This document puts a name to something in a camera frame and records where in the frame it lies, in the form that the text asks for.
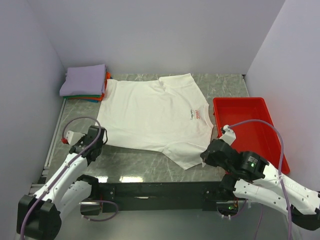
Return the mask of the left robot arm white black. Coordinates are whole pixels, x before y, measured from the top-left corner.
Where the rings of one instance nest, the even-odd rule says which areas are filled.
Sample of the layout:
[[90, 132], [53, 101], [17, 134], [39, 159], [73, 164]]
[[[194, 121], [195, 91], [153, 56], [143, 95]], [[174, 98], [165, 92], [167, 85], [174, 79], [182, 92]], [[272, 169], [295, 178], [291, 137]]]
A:
[[107, 142], [106, 129], [92, 125], [70, 149], [60, 168], [33, 195], [24, 195], [18, 203], [16, 232], [23, 240], [53, 240], [64, 218], [80, 202], [99, 200], [99, 180], [83, 174]]

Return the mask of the white t shirt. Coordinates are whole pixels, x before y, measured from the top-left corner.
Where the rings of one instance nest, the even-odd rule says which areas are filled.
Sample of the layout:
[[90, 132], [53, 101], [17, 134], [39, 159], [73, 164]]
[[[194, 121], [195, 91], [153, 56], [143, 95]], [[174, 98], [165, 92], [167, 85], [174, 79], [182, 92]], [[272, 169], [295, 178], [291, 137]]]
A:
[[110, 146], [160, 152], [184, 170], [201, 164], [212, 136], [209, 103], [191, 74], [109, 79], [97, 115]]

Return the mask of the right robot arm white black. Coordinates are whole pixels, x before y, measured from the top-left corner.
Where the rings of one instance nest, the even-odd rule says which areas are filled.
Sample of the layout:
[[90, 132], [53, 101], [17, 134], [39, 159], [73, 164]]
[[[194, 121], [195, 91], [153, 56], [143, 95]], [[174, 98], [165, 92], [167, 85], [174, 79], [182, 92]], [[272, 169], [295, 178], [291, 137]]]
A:
[[222, 198], [252, 200], [291, 217], [305, 230], [319, 229], [320, 193], [279, 174], [257, 153], [237, 152], [222, 139], [214, 139], [200, 157], [203, 163], [227, 171], [219, 184]]

